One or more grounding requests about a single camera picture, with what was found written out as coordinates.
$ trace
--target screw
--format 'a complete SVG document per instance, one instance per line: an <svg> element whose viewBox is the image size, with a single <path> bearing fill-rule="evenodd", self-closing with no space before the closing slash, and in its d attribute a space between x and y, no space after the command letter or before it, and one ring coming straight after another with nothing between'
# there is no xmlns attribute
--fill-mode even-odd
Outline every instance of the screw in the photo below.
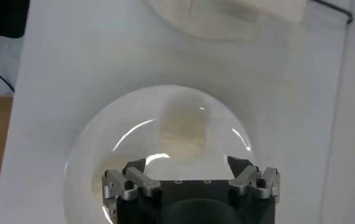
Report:
<svg viewBox="0 0 355 224"><path fill-rule="evenodd" d="M131 190L134 188L134 183L130 180L125 182L125 190Z"/></svg>
<svg viewBox="0 0 355 224"><path fill-rule="evenodd" d="M256 180L256 186L259 188L265 188L267 185L265 179L259 178Z"/></svg>

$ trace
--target white wall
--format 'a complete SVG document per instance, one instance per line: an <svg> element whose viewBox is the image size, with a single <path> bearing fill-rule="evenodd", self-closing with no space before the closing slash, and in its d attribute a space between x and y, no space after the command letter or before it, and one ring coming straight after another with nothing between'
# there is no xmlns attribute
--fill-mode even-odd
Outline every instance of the white wall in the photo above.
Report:
<svg viewBox="0 0 355 224"><path fill-rule="evenodd" d="M345 47L323 196L323 224L355 223L355 20Z"/></svg>

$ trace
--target metal bracket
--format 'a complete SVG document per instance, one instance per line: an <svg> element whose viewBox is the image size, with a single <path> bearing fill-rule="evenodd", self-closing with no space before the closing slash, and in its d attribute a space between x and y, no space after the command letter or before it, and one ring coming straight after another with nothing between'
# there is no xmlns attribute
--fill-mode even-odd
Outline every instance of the metal bracket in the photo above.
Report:
<svg viewBox="0 0 355 224"><path fill-rule="evenodd" d="M123 200L133 200L138 197L138 186L127 180L116 170L107 170L102 176L103 198L121 196Z"/></svg>
<svg viewBox="0 0 355 224"><path fill-rule="evenodd" d="M249 165L236 178L229 180L229 185L238 195L246 195L247 188L256 181L257 173L257 168Z"/></svg>
<svg viewBox="0 0 355 224"><path fill-rule="evenodd" d="M141 187L144 195L153 197L160 192L161 183L157 180L152 180L135 167L129 167L126 169L125 176L127 179L133 181L136 185Z"/></svg>
<svg viewBox="0 0 355 224"><path fill-rule="evenodd" d="M280 195L280 173L275 168L268 167L263 175L256 180L252 186L253 196L255 198L269 198L274 196L276 202L279 202Z"/></svg>

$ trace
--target white table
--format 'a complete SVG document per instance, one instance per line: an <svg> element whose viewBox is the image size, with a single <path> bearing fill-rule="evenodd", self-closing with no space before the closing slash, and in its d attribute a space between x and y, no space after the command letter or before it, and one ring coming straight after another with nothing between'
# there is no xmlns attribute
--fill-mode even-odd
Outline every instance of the white table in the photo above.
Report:
<svg viewBox="0 0 355 224"><path fill-rule="evenodd" d="M261 166L282 172L282 223L317 223L346 18L309 3L257 40L196 40L138 0L32 1L0 178L0 224L66 223L63 171L76 137L112 100L181 84L223 101Z"/></svg>

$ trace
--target white plate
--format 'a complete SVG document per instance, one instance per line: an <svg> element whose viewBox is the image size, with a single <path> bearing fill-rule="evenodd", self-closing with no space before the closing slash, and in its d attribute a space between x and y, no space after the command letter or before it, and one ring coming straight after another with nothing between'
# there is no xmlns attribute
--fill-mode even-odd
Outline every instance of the white plate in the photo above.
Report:
<svg viewBox="0 0 355 224"><path fill-rule="evenodd" d="M175 126L187 120L185 136L195 130L200 138L174 138ZM67 222L109 223L100 191L106 169L146 158L145 173L158 180L230 179L229 155L255 162L243 125L220 101L171 85L129 93L101 110L71 151L64 179Z"/></svg>

